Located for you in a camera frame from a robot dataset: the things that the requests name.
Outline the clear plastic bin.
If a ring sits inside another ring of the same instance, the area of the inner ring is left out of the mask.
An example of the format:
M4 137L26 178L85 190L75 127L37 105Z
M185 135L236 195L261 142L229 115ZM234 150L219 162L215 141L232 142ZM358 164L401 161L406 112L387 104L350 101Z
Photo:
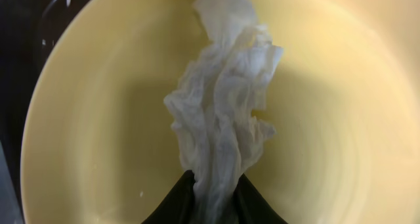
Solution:
M18 172L1 144L1 224L25 224Z

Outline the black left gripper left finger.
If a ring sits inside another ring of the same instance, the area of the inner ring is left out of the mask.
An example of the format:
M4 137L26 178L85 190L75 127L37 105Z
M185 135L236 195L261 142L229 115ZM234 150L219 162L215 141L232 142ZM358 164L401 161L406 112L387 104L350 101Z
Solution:
M189 224L195 202L194 183L193 172L185 171L142 224Z

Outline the dark brown tray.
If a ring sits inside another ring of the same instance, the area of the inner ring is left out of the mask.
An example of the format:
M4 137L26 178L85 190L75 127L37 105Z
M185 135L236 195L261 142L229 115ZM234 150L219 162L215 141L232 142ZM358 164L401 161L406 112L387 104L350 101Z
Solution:
M35 84L60 36L89 1L1 0L1 144L13 159L19 187L22 135Z

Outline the yellow plate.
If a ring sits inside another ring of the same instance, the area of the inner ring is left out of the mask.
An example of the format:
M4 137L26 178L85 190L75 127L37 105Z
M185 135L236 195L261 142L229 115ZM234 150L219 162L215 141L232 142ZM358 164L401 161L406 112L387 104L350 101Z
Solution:
M251 0L283 56L247 176L288 223L419 222L419 0ZM182 175L164 97L208 44L194 0L91 0L21 156L27 223L141 223Z

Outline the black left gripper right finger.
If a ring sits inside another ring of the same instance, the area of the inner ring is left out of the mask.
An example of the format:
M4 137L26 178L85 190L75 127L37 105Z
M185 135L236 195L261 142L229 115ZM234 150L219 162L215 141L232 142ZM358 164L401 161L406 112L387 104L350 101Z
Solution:
M233 195L239 224L287 224L243 174Z

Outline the white tissue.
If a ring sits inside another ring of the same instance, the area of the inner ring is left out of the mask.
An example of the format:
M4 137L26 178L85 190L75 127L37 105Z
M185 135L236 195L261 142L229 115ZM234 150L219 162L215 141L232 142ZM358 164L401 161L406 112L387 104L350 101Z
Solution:
M254 110L282 57L250 0L195 0L210 44L164 98L173 116L183 169L194 174L193 223L226 223L240 177L258 162L275 133Z

